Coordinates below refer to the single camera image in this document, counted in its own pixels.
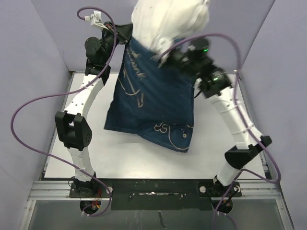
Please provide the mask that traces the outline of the dark blue embroidered pillowcase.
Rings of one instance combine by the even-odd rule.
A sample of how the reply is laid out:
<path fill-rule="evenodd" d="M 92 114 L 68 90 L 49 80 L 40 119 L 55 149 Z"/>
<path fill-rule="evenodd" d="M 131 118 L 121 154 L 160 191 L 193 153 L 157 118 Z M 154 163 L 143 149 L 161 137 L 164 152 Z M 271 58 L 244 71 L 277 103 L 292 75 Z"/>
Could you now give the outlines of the dark blue embroidered pillowcase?
<path fill-rule="evenodd" d="M 194 129 L 195 82 L 176 69 L 159 67 L 153 57 L 135 38 L 126 44 L 104 129 L 187 152 Z"/>

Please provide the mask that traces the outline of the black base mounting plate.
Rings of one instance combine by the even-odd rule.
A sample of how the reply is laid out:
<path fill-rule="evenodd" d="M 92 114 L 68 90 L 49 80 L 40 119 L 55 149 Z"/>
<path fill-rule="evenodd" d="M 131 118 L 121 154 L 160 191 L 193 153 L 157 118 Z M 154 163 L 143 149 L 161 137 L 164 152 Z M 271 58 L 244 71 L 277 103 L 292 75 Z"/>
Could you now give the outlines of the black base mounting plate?
<path fill-rule="evenodd" d="M 232 188 L 214 184 L 211 179 L 171 179 L 171 180 L 141 180 L 141 179 L 105 179 L 105 185 L 98 183 L 95 192 L 75 190 L 73 183 L 70 198 L 82 200 L 81 207 L 86 207 L 86 199 L 111 198 L 112 211 L 124 210 L 212 210 L 217 199 L 223 197 L 222 207 L 232 209 L 232 198 L 241 197 L 238 182 Z"/>

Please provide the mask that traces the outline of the white pillow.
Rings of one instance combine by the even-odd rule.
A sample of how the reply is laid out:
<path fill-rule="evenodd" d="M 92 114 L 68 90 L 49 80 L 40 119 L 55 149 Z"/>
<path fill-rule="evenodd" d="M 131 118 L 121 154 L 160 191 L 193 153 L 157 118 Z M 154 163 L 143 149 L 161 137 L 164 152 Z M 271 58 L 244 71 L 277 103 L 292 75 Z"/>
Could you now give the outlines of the white pillow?
<path fill-rule="evenodd" d="M 139 0 L 132 15 L 132 37 L 150 49 L 157 36 L 173 41 L 204 29 L 209 21 L 209 0 Z"/>

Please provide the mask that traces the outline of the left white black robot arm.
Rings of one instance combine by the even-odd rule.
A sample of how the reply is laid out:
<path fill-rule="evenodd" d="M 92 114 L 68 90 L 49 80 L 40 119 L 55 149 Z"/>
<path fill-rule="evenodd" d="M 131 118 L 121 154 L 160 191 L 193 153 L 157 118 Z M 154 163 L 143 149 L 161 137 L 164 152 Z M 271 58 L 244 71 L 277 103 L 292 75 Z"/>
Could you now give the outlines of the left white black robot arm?
<path fill-rule="evenodd" d="M 101 38 L 90 37 L 85 41 L 87 60 L 81 91 L 64 111 L 55 115 L 59 140 L 67 148 L 77 167 L 73 179 L 74 189 L 80 190 L 87 197 L 97 193 L 98 182 L 95 180 L 96 174 L 89 156 L 92 130 L 86 118 L 96 96 L 109 78 L 111 67 L 108 60 L 114 52 L 113 48 L 129 41 L 132 28 L 132 23 L 113 25 L 105 22 Z"/>

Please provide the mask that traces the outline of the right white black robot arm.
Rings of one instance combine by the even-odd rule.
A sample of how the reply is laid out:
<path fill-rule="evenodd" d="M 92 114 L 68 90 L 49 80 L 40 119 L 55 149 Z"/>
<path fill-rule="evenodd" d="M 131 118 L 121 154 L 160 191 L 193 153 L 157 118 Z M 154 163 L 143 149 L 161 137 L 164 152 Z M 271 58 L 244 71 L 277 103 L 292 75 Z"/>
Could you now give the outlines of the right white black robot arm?
<path fill-rule="evenodd" d="M 192 40 L 186 52 L 176 48 L 173 41 L 163 41 L 160 46 L 162 65 L 200 79 L 200 92 L 220 114 L 235 141 L 235 145 L 224 154 L 225 165 L 213 179 L 215 193 L 224 196 L 231 190 L 230 184 L 240 171 L 269 146 L 272 139 L 256 128 L 236 98 L 235 87 L 226 71 L 216 66 L 208 56 L 207 39 Z"/>

